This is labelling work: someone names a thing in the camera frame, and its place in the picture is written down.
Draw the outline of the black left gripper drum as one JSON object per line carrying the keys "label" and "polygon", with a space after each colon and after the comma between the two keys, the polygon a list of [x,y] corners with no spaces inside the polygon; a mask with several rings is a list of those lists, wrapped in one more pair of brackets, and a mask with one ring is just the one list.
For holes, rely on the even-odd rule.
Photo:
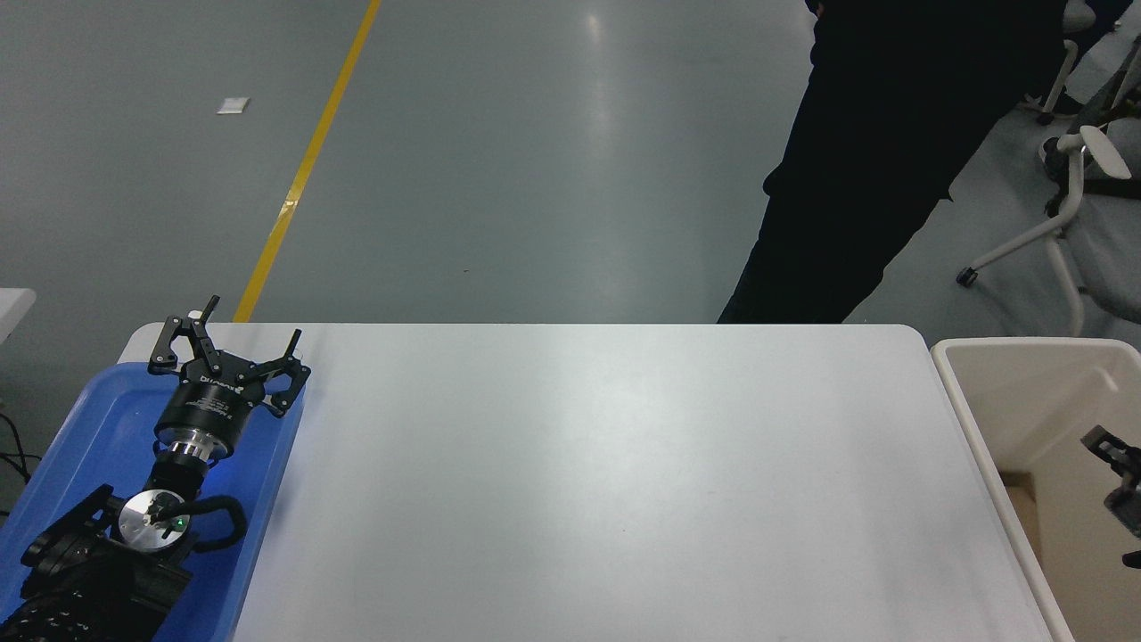
{"label": "black left gripper drum", "polygon": [[235,448],[257,405],[265,395],[267,371],[253,363],[225,361],[215,371],[201,363],[185,363],[183,371],[159,363],[156,375],[175,375],[178,383],[155,425],[159,442],[183,441],[196,431]]}

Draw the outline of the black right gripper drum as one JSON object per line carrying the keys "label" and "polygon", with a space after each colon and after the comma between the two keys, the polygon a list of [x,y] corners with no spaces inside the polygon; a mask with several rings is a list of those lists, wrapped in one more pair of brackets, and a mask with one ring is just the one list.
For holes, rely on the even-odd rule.
{"label": "black right gripper drum", "polygon": [[1136,489],[1119,487],[1104,496],[1104,507],[1123,527],[1140,538],[1140,495]]}

